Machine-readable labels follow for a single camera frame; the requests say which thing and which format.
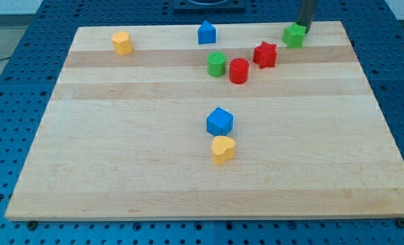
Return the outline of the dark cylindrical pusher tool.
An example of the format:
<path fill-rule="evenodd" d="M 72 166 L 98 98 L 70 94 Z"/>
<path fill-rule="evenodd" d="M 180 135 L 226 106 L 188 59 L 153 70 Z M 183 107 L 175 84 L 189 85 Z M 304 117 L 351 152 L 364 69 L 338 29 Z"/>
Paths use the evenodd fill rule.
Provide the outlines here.
<path fill-rule="evenodd" d="M 318 0 L 301 0 L 296 24 L 305 27 L 308 33 L 316 13 Z"/>

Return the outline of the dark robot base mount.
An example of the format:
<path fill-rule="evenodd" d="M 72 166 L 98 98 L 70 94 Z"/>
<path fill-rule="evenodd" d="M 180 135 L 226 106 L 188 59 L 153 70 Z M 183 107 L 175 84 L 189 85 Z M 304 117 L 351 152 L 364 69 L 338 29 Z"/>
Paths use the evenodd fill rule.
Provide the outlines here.
<path fill-rule="evenodd" d="M 245 11 L 245 0 L 173 0 L 174 13 Z"/>

